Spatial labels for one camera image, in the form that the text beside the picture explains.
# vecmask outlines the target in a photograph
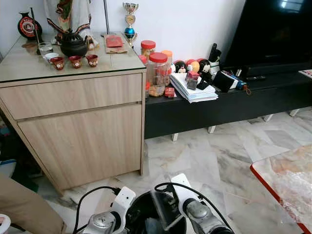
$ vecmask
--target television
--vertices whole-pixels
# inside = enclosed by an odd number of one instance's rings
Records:
[[[312,0],[246,0],[224,64],[298,70],[311,54]]]

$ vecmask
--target stack of papers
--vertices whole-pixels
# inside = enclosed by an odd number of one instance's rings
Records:
[[[204,90],[197,88],[196,90],[188,89],[185,78],[186,73],[173,73],[171,74],[171,84],[190,103],[216,100],[218,98],[218,95],[215,93],[215,88],[211,85],[207,86]]]

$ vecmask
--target gold trophy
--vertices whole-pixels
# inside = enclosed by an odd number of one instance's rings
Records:
[[[125,35],[127,37],[129,45],[133,48],[133,42],[137,39],[137,33],[132,27],[132,24],[136,21],[135,15],[133,13],[138,9],[138,4],[124,2],[123,8],[128,12],[125,16],[125,21],[128,24],[128,27],[125,29]]]

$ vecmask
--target wire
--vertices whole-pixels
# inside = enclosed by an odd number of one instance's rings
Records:
[[[96,191],[96,190],[99,190],[99,189],[111,189],[111,190],[114,192],[115,195],[118,195],[119,192],[120,192],[120,188],[113,188],[113,187],[110,187],[110,186],[100,186],[100,187],[97,187],[97,188],[95,188],[95,189],[90,190],[90,191],[87,192],[85,195],[83,195],[83,196],[80,198],[79,203],[78,203],[78,206],[77,206],[76,222],[75,222],[75,227],[74,227],[74,230],[73,230],[73,234],[76,234],[77,232],[81,231],[82,229],[84,229],[84,228],[87,226],[87,224],[86,224],[86,225],[84,225],[84,226],[82,226],[82,227],[80,227],[80,228],[77,229],[78,223],[79,223],[79,211],[80,211],[80,206],[81,206],[82,200],[83,200],[87,195],[89,195],[90,193],[92,193],[92,192],[94,192],[94,191]]]
[[[230,227],[230,225],[228,224],[228,222],[225,220],[225,218],[223,217],[223,215],[221,214],[221,212],[217,209],[217,207],[207,198],[205,197],[203,194],[201,194],[200,192],[196,191],[195,189],[192,189],[188,186],[185,186],[183,184],[178,184],[178,183],[172,183],[172,182],[166,182],[166,183],[161,183],[161,184],[158,184],[155,186],[155,191],[157,192],[166,192],[167,188],[166,189],[158,189],[159,187],[161,186],[164,186],[164,185],[176,185],[176,186],[180,186],[182,188],[185,188],[185,189],[188,189],[190,191],[192,191],[193,193],[196,193],[197,195],[201,196],[203,199],[205,199],[211,206],[212,208],[217,212],[217,214],[220,216],[220,218],[222,219],[222,221],[225,223],[226,226],[228,226],[229,229],[232,230],[232,228]]]

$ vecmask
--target tv stand leg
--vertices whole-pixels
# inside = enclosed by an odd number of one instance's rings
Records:
[[[209,127],[207,131],[208,131],[209,134],[214,133],[214,131],[215,131],[215,126]]]
[[[273,116],[273,114],[264,116],[264,117],[263,117],[263,120],[264,120],[265,122],[269,122],[270,119],[272,118],[272,116]]]
[[[289,112],[289,115],[290,115],[291,117],[294,117],[294,116],[298,113],[299,110],[300,110],[300,109],[292,110],[292,111]]]
[[[172,134],[172,135],[171,135],[172,141],[177,141],[178,135],[179,135],[179,133]]]

